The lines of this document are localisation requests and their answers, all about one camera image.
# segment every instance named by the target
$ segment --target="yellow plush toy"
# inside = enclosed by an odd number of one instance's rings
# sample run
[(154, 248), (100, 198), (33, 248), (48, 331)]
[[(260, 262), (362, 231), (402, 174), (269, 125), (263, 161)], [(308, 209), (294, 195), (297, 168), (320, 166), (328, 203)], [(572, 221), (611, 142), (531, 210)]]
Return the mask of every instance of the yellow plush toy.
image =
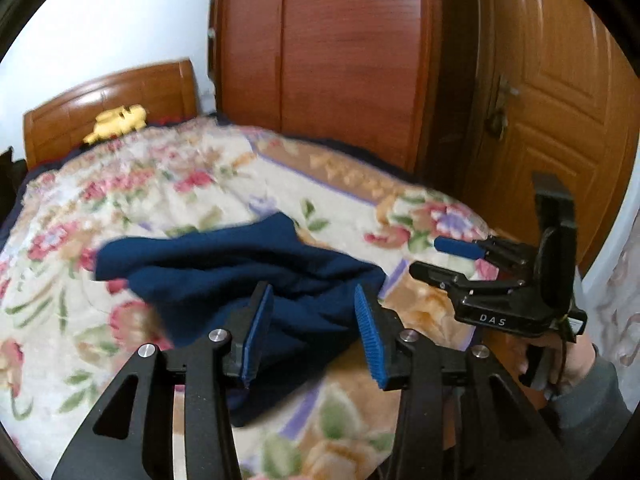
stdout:
[(98, 140), (128, 134), (132, 130), (141, 130), (146, 126), (145, 121), (146, 110), (140, 105), (107, 110), (95, 118), (94, 130), (84, 138), (84, 142), (93, 144)]

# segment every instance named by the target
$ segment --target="purple flower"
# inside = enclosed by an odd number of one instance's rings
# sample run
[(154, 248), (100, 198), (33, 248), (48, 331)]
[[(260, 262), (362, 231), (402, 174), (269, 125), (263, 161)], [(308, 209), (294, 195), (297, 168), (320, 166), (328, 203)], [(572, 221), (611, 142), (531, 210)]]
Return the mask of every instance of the purple flower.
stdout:
[(251, 195), (247, 206), (251, 212), (258, 215), (260, 218), (272, 215), (278, 210), (276, 207), (276, 199), (271, 196)]

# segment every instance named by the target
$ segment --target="wooden headboard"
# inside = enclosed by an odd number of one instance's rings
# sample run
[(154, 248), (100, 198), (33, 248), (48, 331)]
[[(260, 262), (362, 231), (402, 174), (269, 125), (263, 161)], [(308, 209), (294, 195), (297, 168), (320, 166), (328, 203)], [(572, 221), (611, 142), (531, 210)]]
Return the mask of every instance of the wooden headboard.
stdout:
[(27, 164), (65, 156), (94, 128), (95, 117), (118, 106), (145, 107), (147, 122), (197, 115), (188, 59), (103, 76), (65, 92), (24, 115)]

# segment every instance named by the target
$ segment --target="bedspread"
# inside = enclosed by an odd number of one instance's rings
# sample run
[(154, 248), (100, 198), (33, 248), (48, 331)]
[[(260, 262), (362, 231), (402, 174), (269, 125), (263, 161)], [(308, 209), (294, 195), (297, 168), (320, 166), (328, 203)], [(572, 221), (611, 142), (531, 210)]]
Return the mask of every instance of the bedspread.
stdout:
[[(379, 265), (380, 293), (407, 327), (464, 348), (471, 328), (440, 290), (409, 277), (415, 259), (495, 279), (441, 254), (437, 235), (485, 237), (484, 222), (441, 193), (327, 148), (199, 118), (97, 146), (31, 182), (0, 253), (0, 420), (45, 479), (95, 400), (142, 343), (165, 337), (126, 282), (93, 280), (108, 240), (176, 237), (278, 210), (300, 239)], [(371, 379), (360, 343), (257, 422), (234, 430), (243, 476), (363, 479), (389, 454), (399, 393)], [(184, 471), (184, 396), (174, 400), (175, 477)]]

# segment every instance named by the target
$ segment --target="metal screw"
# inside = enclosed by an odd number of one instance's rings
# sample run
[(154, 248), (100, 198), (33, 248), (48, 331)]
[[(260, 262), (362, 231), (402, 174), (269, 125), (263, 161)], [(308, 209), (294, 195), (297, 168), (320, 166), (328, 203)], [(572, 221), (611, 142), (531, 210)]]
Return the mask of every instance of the metal screw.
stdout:
[(138, 355), (140, 357), (151, 357), (155, 353), (156, 353), (156, 347), (153, 346), (151, 343), (147, 343), (145, 345), (142, 345), (140, 348), (138, 348)]
[(400, 339), (405, 343), (415, 343), (418, 341), (418, 333), (411, 328), (407, 328), (400, 333)]
[(491, 355), (490, 350), (484, 345), (475, 345), (471, 347), (471, 353), (478, 359), (487, 359)]
[(227, 332), (224, 328), (217, 328), (209, 332), (209, 339), (211, 339), (214, 343), (224, 341), (228, 336), (229, 332)]

